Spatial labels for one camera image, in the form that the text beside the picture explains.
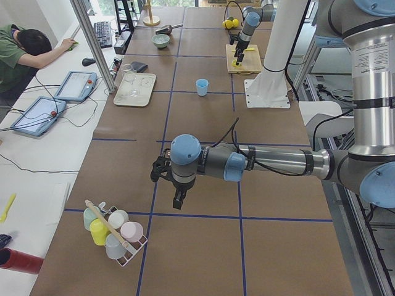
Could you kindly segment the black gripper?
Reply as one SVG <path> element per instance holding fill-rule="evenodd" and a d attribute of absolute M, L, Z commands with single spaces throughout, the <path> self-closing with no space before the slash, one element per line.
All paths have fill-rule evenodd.
<path fill-rule="evenodd" d="M 235 58 L 236 58 L 235 65 L 239 65 L 242 63 L 242 61 L 244 59 L 244 48 L 237 47 L 235 49 Z"/>
<path fill-rule="evenodd" d="M 182 208 L 184 199 L 186 198 L 186 193 L 194 186 L 195 180 L 196 178 L 193 178 L 191 181 L 183 183 L 173 178 L 172 183 L 176 189 L 175 196 L 173 198 L 173 208 L 177 210 L 180 210 Z"/>

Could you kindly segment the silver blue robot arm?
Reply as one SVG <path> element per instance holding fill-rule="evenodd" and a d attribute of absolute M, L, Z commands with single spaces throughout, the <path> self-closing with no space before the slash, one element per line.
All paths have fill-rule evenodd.
<path fill-rule="evenodd" d="M 247 170 L 336 182 L 366 202 L 394 207 L 394 2 L 320 1 L 316 40 L 346 46 L 352 62 L 354 145 L 348 150 L 286 150 L 216 143 L 177 136 L 165 161 L 166 179 L 181 208 L 197 175 L 239 181 Z"/>
<path fill-rule="evenodd" d="M 260 7 L 245 7 L 243 9 L 244 25 L 241 33 L 237 37 L 235 48 L 236 63 L 240 65 L 244 59 L 244 51 L 249 46 L 256 28 L 261 22 L 272 22 L 276 16 L 277 10 L 274 8 L 273 1 L 261 1 Z"/>

